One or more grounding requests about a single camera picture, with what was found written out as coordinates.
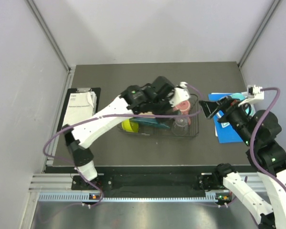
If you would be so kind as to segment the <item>pink glass mug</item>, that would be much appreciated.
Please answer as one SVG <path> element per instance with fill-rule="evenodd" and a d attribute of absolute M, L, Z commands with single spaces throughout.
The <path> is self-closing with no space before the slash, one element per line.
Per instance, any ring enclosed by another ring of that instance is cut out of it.
<path fill-rule="evenodd" d="M 177 106 L 173 108 L 173 113 L 175 115 L 188 115 L 191 109 L 191 103 L 186 100 L 179 103 Z M 190 117 L 178 117 L 174 118 L 173 125 L 191 125 Z"/>

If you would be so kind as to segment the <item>teal scalloped plate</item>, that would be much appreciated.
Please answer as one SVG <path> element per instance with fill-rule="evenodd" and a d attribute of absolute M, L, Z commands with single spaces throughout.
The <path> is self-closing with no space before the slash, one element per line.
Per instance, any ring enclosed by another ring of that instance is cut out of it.
<path fill-rule="evenodd" d="M 151 126 L 154 128 L 170 129 L 169 125 L 160 123 L 155 118 L 135 117 L 132 118 L 132 122 L 137 123 L 139 125 Z"/>

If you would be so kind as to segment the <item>clear drinking glass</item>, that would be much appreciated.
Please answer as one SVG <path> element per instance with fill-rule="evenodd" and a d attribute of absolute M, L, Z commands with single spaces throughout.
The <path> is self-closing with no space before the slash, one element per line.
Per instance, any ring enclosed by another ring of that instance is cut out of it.
<path fill-rule="evenodd" d="M 171 131 L 176 136 L 186 136 L 189 129 L 187 118 L 176 118 L 173 122 Z"/>

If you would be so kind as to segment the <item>lime green bowl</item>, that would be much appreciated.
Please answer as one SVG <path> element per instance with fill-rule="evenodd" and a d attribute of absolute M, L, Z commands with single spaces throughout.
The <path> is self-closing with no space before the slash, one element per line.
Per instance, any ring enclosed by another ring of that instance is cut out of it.
<path fill-rule="evenodd" d="M 121 126 L 122 126 L 122 129 L 126 132 L 130 132 L 130 133 L 139 132 L 139 124 L 136 122 L 132 122 L 130 119 L 124 120 Z"/>

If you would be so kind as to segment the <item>peach bird pattern plate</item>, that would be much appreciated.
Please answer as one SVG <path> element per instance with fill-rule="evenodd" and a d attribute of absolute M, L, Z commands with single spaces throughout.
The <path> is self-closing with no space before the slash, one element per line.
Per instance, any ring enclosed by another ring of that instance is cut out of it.
<path fill-rule="evenodd" d="M 139 115 L 143 118 L 155 118 L 155 115 L 152 112 L 140 113 Z"/>

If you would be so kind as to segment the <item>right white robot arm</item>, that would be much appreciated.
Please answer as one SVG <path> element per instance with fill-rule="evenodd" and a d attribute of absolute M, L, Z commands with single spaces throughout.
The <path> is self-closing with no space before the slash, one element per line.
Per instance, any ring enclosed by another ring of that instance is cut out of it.
<path fill-rule="evenodd" d="M 250 212 L 258 228 L 286 229 L 286 151 L 276 141 L 282 128 L 271 112 L 275 102 L 252 116 L 245 111 L 245 106 L 250 105 L 247 100 L 230 96 L 199 104 L 208 119 L 222 112 L 219 121 L 228 122 L 248 146 L 247 158 L 261 178 L 270 202 L 261 198 L 229 163 L 215 167 L 213 185 L 230 190 Z"/>

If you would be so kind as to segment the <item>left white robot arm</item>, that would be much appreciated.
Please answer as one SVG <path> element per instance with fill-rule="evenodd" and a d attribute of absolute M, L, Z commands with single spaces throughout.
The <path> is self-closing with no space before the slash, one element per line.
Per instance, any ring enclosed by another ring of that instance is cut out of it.
<path fill-rule="evenodd" d="M 143 86 L 130 85 L 105 108 L 78 124 L 66 125 L 64 139 L 82 183 L 88 189 L 98 185 L 98 173 L 90 146 L 103 134 L 123 121 L 150 112 L 157 118 L 187 100 L 186 83 L 174 85 L 164 76 Z"/>

